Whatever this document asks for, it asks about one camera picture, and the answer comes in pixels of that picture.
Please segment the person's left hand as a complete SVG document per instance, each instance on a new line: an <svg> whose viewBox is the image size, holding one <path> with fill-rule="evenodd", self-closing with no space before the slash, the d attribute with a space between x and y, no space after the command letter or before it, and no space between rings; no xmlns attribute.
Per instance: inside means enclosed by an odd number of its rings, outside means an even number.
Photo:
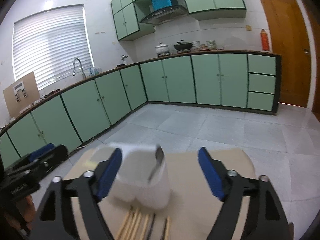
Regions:
<svg viewBox="0 0 320 240"><path fill-rule="evenodd" d="M26 196L23 200L20 200L16 203L16 207L20 214L22 215L23 219L25 220L28 229L32 229L32 222L34 220L36 209L33 202L33 197L31 195ZM5 212L4 217L8 221L9 225L16 230L21 229L20 222L10 213Z"/></svg>

